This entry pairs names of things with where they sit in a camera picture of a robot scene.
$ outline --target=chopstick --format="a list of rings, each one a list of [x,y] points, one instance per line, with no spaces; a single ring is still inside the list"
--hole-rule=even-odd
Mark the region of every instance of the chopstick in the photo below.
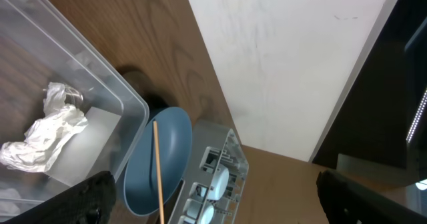
[[[163,191],[161,190],[161,169],[160,169],[160,154],[159,154],[159,135],[157,132],[157,121],[153,121],[154,129],[154,145],[155,145],[155,165],[157,168],[157,188],[159,189],[159,210],[160,223],[165,224],[165,214],[163,212]]]

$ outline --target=white panel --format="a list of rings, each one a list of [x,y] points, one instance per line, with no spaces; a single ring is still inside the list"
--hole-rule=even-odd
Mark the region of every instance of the white panel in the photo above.
[[[385,0],[189,0],[242,144],[308,161]]]

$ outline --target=dish rack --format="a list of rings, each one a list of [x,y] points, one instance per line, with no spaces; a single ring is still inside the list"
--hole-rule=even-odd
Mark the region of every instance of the dish rack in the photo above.
[[[229,170],[226,192],[218,201],[207,200],[209,191],[214,189],[211,186],[212,179],[220,163]],[[233,129],[208,121],[198,121],[193,128],[191,157],[169,223],[199,223],[201,210],[204,210],[207,203],[211,203],[215,209],[212,224],[233,223],[248,170],[248,161]],[[203,197],[198,195],[201,188],[207,189]],[[200,205],[196,218],[187,213],[193,202]]]

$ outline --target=blue bowl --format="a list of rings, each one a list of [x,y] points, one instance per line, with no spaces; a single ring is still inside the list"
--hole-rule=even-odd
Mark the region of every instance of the blue bowl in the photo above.
[[[153,120],[157,121],[163,203],[175,192],[187,167],[192,145],[188,114],[179,107],[155,112],[117,180],[117,192],[126,207],[137,216],[159,209]]]

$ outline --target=clear plastic container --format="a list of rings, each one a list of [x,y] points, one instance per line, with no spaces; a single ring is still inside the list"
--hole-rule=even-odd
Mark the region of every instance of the clear plastic container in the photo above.
[[[147,123],[148,106],[47,0],[0,0],[0,67],[1,144],[23,141],[44,117],[43,89],[50,81],[65,83],[83,95],[76,103],[83,112],[96,107],[120,116],[87,175],[108,170],[119,177]],[[69,187],[0,164],[0,190],[8,188],[20,198],[0,196],[0,202],[24,212]],[[0,221],[14,215],[0,211]]]

